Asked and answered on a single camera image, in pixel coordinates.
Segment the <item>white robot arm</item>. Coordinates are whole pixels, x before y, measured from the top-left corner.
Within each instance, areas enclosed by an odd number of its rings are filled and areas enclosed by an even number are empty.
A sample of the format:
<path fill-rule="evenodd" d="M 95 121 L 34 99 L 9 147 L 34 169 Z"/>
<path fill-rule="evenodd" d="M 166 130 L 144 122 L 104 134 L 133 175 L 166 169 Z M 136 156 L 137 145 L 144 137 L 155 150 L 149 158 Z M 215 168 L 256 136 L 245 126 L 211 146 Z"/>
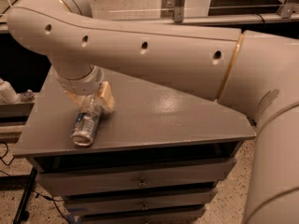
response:
<path fill-rule="evenodd" d="M 63 88 L 99 89 L 106 68 L 216 101 L 257 124 L 242 224 L 299 222 L 299 46 L 238 29 L 103 21 L 88 0 L 22 0 L 7 27 L 47 56 Z"/>

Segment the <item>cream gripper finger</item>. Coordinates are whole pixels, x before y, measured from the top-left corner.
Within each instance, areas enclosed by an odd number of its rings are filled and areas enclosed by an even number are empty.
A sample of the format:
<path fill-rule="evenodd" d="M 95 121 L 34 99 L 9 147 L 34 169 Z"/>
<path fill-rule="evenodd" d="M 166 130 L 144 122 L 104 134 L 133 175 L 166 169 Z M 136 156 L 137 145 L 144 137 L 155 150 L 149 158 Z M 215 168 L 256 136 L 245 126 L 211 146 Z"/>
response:
<path fill-rule="evenodd" d="M 86 109 L 89 105 L 87 96 L 72 95 L 71 99 L 81 109 Z"/>
<path fill-rule="evenodd" d="M 108 100 L 101 98 L 100 105 L 102 106 L 102 114 L 107 117 L 111 115 L 114 111 L 114 106 L 115 106 L 114 98 L 109 98 Z"/>

